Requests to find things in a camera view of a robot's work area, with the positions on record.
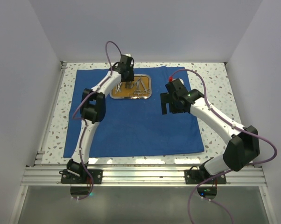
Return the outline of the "blue surgical cloth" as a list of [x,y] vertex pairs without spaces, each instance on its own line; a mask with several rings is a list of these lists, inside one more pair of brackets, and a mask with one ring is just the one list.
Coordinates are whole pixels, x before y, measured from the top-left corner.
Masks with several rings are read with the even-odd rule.
[[135,69],[151,78],[148,99],[113,99],[106,96],[106,113],[93,137],[90,157],[163,156],[204,151],[197,118],[189,113],[162,114],[160,94],[170,75],[190,89],[182,67]]

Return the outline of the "steel forceps with ring handles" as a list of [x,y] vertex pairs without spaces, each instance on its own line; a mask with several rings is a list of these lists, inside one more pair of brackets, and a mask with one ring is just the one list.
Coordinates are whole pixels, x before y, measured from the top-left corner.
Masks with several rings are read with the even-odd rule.
[[141,78],[139,78],[134,84],[132,84],[130,86],[131,89],[133,89],[134,87],[136,88],[133,92],[132,92],[132,96],[141,96],[142,95],[142,90],[140,89],[140,83],[141,83]]

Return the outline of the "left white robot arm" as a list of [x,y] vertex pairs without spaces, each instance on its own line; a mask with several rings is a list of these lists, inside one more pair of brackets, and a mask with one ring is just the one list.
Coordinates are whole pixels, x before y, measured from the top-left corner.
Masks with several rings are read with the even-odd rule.
[[73,114],[73,119],[81,120],[81,131],[75,151],[67,163],[67,172],[71,173],[71,177],[77,183],[84,183],[88,178],[86,165],[94,134],[105,117],[106,95],[121,82],[134,80],[133,67],[133,58],[120,60],[108,70],[107,75],[96,86],[83,91],[82,101]]

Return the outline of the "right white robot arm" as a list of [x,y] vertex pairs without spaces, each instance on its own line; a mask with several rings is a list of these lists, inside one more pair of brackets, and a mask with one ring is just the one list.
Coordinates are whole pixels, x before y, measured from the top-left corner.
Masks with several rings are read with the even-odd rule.
[[184,84],[175,79],[165,85],[167,92],[161,93],[162,114],[189,113],[207,124],[226,143],[222,155],[210,158],[199,166],[192,175],[204,183],[210,183],[216,174],[232,170],[240,171],[260,154],[258,131],[255,127],[244,127],[212,108],[204,94],[197,89],[187,90]]

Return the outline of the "steel tweezers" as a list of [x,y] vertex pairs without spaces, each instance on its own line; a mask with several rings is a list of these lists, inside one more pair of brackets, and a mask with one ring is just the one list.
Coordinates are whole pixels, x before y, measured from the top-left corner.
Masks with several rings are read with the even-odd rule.
[[120,83],[120,84],[117,85],[116,93],[121,92],[121,84],[122,84],[122,83]]

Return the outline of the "steel tray with orange mat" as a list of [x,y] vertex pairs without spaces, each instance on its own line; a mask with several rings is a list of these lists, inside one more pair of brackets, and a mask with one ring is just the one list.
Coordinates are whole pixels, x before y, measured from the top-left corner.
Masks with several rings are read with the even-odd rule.
[[150,76],[136,74],[131,82],[121,82],[110,92],[113,99],[148,99],[152,95]]

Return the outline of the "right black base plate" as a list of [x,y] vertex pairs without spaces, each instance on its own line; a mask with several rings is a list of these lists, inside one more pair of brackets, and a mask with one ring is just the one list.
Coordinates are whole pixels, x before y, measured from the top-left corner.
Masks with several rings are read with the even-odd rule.
[[[210,176],[203,175],[197,166],[192,166],[189,169],[184,170],[185,184],[199,184],[208,178],[210,178]],[[205,184],[227,184],[226,176],[221,175],[219,177],[213,178]]]

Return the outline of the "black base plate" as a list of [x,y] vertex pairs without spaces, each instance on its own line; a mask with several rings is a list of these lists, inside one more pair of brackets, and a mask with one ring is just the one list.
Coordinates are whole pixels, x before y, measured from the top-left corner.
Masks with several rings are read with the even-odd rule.
[[82,176],[78,176],[72,174],[67,171],[67,169],[59,171],[61,177],[62,184],[101,184],[103,178],[103,170],[101,169],[89,169],[88,170],[91,176],[93,177],[93,181],[91,182],[90,176],[84,171]]
[[[189,169],[184,170],[185,184],[199,184],[208,178],[210,178],[210,176],[203,175],[197,166],[192,166]],[[213,178],[205,184],[227,184],[226,176],[221,175],[219,177]]]

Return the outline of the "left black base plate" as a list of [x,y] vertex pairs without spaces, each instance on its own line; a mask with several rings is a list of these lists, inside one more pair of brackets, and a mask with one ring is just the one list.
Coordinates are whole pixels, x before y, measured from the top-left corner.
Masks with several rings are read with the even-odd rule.
[[93,181],[91,182],[90,176],[84,171],[82,176],[78,176],[72,174],[67,171],[67,169],[59,171],[61,177],[62,184],[101,184],[103,178],[103,170],[101,169],[89,169],[88,170],[91,176],[93,177]]

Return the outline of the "aluminium rail frame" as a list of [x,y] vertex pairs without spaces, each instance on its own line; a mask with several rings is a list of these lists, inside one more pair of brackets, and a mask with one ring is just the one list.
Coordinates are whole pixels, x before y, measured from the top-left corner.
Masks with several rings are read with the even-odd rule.
[[[225,114],[240,121],[239,113],[232,93],[224,63],[165,63],[167,67],[185,67],[196,70],[204,79],[207,97]],[[58,171],[66,166],[62,156],[66,141],[70,110],[69,100],[73,94],[73,82],[78,70],[91,71],[104,69],[103,63],[69,63],[62,65],[60,89],[50,116],[50,122],[43,138],[41,149],[37,152],[33,167],[26,168],[21,181],[25,188],[30,186],[61,186]],[[104,187],[183,187],[183,170],[198,165],[209,158],[223,153],[223,140],[204,122],[198,123],[204,145],[204,152],[181,155],[103,157],[90,158],[92,168],[103,170]],[[256,187],[259,199],[265,209],[265,220],[271,224],[277,222],[267,189],[267,181],[261,167],[245,167],[239,172],[227,175],[227,187]]]

